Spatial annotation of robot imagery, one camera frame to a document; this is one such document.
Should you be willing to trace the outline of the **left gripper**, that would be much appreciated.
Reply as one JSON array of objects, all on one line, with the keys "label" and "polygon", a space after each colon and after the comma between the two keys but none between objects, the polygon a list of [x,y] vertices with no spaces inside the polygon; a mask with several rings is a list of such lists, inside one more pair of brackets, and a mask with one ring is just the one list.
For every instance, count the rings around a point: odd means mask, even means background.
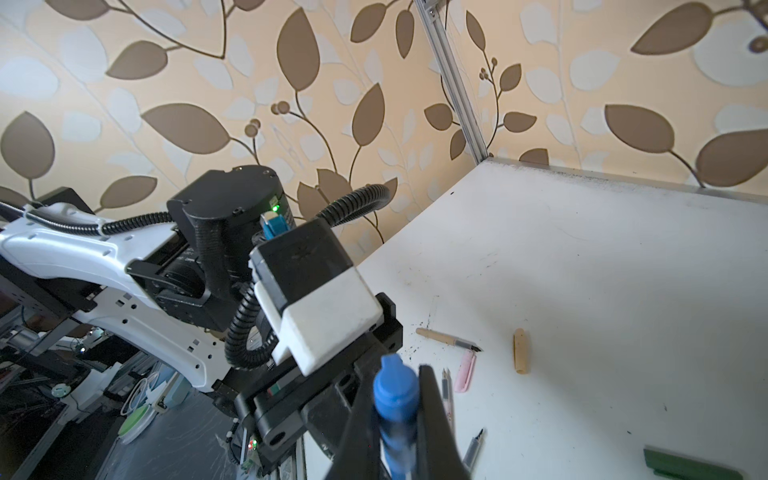
[{"label": "left gripper", "polygon": [[[234,408],[248,438],[252,471],[272,474],[296,452],[308,432],[332,458],[325,478],[381,479],[379,417],[373,383],[381,357],[403,344],[403,327],[395,303],[383,292],[381,323],[305,377],[295,361],[263,367],[245,383]],[[418,369],[420,405],[417,412],[416,478],[469,480],[449,425],[433,368]]]}]

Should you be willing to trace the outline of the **green pen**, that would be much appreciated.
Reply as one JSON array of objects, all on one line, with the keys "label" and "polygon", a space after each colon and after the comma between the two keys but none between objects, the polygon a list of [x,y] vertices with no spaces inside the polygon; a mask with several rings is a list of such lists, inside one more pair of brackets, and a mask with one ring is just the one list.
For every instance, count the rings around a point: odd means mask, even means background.
[{"label": "green pen", "polygon": [[471,473],[474,465],[478,459],[479,452],[484,440],[485,429],[482,428],[478,434],[471,438],[470,443],[465,451],[462,459],[462,464],[468,473]]}]

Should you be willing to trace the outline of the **green pen cap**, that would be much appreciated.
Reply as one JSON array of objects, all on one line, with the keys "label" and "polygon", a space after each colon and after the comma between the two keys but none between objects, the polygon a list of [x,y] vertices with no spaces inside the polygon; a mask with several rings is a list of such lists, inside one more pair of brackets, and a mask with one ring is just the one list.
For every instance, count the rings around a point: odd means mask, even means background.
[{"label": "green pen cap", "polygon": [[673,480],[743,480],[744,475],[735,469],[678,456],[659,450],[644,448],[644,461],[652,473],[663,479]]}]

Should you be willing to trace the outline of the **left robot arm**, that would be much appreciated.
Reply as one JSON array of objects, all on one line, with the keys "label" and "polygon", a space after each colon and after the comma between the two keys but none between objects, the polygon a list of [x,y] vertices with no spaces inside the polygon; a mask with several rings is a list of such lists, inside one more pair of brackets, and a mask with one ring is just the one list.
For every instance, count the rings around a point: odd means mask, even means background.
[{"label": "left robot arm", "polygon": [[394,302],[334,232],[395,192],[368,184],[296,222],[277,173],[247,165],[111,221],[62,189],[2,205],[1,289],[174,369],[232,417],[245,471],[275,473],[310,435],[332,479],[465,479],[434,370],[403,363]]}]

